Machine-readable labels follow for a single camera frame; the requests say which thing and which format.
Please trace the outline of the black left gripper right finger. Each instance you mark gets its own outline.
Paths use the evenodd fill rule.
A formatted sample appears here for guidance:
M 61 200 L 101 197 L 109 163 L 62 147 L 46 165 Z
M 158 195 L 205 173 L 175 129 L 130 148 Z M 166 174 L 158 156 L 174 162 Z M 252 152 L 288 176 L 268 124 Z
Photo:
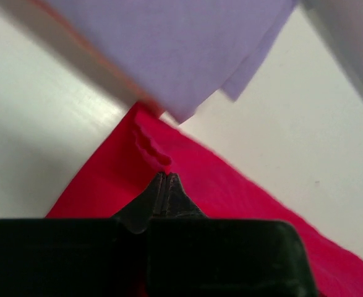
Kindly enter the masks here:
M 186 194 L 178 174 L 168 176 L 169 186 L 166 194 L 167 218 L 207 218 L 202 210 Z

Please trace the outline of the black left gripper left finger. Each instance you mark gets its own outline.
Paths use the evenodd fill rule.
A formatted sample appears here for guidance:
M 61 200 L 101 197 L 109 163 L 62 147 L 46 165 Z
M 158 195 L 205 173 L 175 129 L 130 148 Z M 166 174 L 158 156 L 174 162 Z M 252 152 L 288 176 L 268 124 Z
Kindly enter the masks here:
M 148 186 L 127 205 L 113 215 L 129 232 L 143 233 L 154 214 L 160 191 L 166 184 L 166 174 L 157 173 Z

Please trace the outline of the red t-shirt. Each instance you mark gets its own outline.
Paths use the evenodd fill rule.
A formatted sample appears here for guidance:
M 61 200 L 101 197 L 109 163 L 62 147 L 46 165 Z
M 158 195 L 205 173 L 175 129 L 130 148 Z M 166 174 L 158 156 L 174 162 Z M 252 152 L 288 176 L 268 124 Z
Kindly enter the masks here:
M 178 174 L 186 194 L 210 217 L 290 222 L 307 248 L 320 295 L 363 296 L 362 259 L 324 237 L 212 151 L 151 115 L 140 103 L 79 170 L 48 216 L 113 215 L 159 171 Z

